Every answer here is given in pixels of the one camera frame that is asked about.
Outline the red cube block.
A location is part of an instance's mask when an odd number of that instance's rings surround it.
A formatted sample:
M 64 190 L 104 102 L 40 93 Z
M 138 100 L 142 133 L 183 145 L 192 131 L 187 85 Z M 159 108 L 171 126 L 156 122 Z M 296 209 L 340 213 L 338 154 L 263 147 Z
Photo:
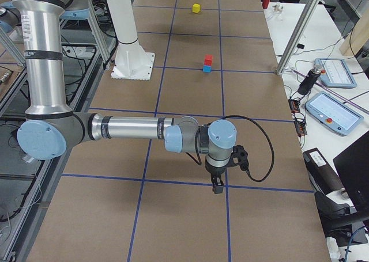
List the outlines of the red cube block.
M 212 66 L 213 64 L 213 55 L 206 54 L 204 57 L 204 66 Z

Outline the teach pendant near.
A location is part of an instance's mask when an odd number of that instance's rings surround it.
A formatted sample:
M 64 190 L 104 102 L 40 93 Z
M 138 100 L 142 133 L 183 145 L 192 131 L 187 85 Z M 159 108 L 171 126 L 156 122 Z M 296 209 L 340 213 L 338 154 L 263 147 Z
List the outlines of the teach pendant near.
M 307 101 L 305 108 L 326 128 L 341 136 L 350 134 L 364 117 L 325 92 Z

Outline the aluminium frame post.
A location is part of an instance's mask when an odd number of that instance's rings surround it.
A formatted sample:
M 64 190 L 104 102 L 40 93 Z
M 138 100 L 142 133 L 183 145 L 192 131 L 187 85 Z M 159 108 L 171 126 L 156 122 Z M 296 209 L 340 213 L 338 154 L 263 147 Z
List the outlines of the aluminium frame post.
M 290 61 L 292 54 L 295 48 L 297 47 L 297 44 L 299 43 L 299 40 L 302 37 L 302 34 L 310 18 L 312 17 L 312 14 L 314 13 L 315 8 L 318 5 L 319 1 L 320 0 L 308 0 L 307 3 L 305 4 L 303 11 L 295 26 L 295 29 L 292 32 L 292 35 L 287 43 L 287 46 L 276 68 L 276 74 L 278 76 L 282 76 L 283 71 L 285 70 L 288 62 Z

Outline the black monitor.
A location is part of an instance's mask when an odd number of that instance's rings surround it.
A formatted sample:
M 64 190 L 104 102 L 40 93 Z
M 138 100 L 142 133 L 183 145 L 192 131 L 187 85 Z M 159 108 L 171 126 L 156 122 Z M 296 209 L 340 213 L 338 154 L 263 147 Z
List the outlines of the black monitor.
M 340 180 L 354 206 L 368 211 L 368 132 L 333 159 Z

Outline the yellow cube block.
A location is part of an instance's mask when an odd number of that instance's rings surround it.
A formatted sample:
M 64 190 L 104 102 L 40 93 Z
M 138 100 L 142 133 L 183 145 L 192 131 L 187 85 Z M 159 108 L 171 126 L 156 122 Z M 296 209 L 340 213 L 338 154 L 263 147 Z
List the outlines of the yellow cube block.
M 201 5 L 198 3 L 194 3 L 192 5 L 192 12 L 193 13 L 199 13 L 201 11 Z

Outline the white pedestal base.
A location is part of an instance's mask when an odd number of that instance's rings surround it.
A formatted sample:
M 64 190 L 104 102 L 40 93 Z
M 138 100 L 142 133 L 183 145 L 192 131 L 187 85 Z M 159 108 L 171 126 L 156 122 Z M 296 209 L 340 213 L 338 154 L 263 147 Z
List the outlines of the white pedestal base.
M 155 54 L 141 47 L 131 0 L 106 0 L 118 47 L 111 77 L 147 81 L 151 77 Z

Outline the brown paper table cover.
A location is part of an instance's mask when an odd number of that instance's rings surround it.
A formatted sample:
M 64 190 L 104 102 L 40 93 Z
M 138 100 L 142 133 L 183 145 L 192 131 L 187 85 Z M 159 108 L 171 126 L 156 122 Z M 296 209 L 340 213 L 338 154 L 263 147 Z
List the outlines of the brown paper table cover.
M 152 77 L 106 71 L 90 111 L 201 124 L 231 115 L 250 173 L 228 169 L 214 194 L 205 168 L 162 141 L 85 142 L 28 261 L 329 261 L 260 0 L 135 0 L 133 10 L 141 45 L 156 54 Z

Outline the teach pendant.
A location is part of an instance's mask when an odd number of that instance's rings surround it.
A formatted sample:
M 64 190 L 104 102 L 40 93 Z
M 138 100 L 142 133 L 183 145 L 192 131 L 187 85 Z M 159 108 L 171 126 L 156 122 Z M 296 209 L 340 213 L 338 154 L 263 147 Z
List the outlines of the teach pendant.
M 357 83 L 351 74 L 345 60 L 316 58 L 315 64 L 322 66 L 320 81 L 330 88 L 347 88 L 357 87 Z
M 364 117 L 325 92 L 307 101 L 305 108 L 326 128 L 341 136 L 350 134 Z

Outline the teach pendant far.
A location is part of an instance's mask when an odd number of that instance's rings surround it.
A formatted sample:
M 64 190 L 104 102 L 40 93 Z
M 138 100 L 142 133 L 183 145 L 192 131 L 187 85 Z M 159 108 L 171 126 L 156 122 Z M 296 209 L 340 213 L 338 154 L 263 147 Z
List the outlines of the teach pendant far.
M 316 58 L 315 64 L 322 66 L 320 81 L 330 88 L 347 88 L 357 87 L 357 83 L 351 74 L 345 60 Z

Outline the blue cube block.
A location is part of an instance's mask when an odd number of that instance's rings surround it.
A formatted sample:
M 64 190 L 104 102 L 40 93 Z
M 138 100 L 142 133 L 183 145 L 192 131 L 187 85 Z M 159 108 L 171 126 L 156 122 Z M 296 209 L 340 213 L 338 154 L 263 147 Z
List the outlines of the blue cube block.
M 202 68 L 202 71 L 205 72 L 205 73 L 210 73 L 212 70 L 212 67 L 211 66 L 208 66 L 208 65 L 203 65 L 203 68 Z

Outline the black water bottle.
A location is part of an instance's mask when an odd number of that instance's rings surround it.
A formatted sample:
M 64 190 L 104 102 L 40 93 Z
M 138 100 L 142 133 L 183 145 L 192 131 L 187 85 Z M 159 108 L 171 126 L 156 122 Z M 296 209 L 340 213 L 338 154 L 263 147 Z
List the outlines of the black water bottle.
M 307 95 L 314 84 L 316 83 L 317 79 L 321 75 L 321 65 L 313 67 L 308 74 L 306 75 L 305 79 L 301 82 L 298 88 L 298 93 L 302 96 Z

